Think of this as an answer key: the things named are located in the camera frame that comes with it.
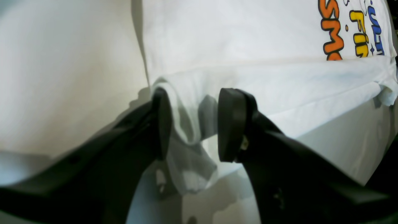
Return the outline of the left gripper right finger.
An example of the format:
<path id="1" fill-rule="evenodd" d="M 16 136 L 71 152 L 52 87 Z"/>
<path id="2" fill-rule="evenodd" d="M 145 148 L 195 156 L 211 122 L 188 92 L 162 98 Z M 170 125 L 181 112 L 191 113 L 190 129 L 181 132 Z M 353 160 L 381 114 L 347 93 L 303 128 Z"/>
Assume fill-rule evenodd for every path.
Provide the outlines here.
<path id="1" fill-rule="evenodd" d="M 396 196 L 362 186 L 286 136 L 236 88 L 220 90 L 218 155 L 243 165 L 263 224 L 359 224 L 397 212 Z"/>

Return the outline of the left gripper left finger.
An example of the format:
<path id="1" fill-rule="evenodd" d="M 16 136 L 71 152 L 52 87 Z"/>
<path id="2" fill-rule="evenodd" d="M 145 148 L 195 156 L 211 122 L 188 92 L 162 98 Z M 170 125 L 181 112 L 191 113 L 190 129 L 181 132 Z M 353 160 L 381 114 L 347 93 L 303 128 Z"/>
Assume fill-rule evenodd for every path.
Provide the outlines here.
<path id="1" fill-rule="evenodd" d="M 169 98 L 152 100 L 39 174 L 1 187 L 1 211 L 44 224 L 124 224 L 140 178 L 167 155 Z"/>

